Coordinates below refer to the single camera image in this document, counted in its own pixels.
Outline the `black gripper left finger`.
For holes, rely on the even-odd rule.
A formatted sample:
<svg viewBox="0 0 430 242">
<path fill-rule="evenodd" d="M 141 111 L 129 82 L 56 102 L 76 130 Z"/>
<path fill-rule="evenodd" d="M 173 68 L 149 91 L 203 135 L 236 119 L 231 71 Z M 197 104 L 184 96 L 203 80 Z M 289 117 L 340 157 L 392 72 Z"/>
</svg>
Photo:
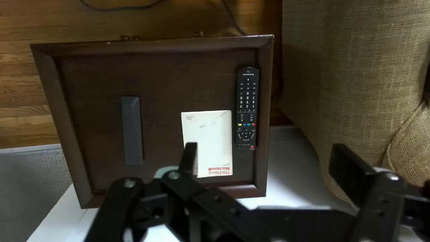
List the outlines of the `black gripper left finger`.
<svg viewBox="0 0 430 242">
<path fill-rule="evenodd" d="M 141 242 L 152 225 L 165 224 L 181 242 L 189 242 L 189 217 L 181 196 L 189 192 L 183 177 L 192 181 L 197 143 L 187 142 L 177 169 L 145 184 L 138 177 L 111 182 L 84 242 L 125 242 L 130 230 L 131 242 Z"/>
</svg>

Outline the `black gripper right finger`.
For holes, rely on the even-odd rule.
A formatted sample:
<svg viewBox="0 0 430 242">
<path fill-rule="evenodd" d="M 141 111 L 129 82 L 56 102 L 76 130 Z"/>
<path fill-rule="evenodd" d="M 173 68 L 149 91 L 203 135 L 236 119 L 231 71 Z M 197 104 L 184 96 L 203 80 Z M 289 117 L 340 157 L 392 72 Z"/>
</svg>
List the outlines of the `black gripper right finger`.
<svg viewBox="0 0 430 242">
<path fill-rule="evenodd" d="M 402 225 L 430 240 L 430 182 L 414 185 L 400 174 L 375 168 L 344 143 L 334 143 L 329 173 L 359 208 L 351 242 L 396 242 Z"/>
</svg>

